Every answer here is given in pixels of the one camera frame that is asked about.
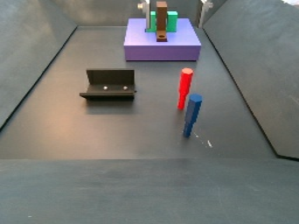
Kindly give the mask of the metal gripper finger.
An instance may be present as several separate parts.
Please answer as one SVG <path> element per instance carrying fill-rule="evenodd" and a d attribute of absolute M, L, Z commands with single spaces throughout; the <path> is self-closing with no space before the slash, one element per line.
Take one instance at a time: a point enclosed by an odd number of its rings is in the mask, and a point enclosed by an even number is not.
<path fill-rule="evenodd" d="M 201 3 L 201 6 L 200 6 L 200 20 L 199 20 L 199 24 L 197 24 L 199 28 L 203 27 L 205 13 L 213 7 L 213 3 L 212 3 L 211 0 L 200 0 L 200 3 Z"/>
<path fill-rule="evenodd" d="M 145 28 L 151 28 L 151 0 L 140 0 L 137 9 L 143 11 L 145 18 Z"/>

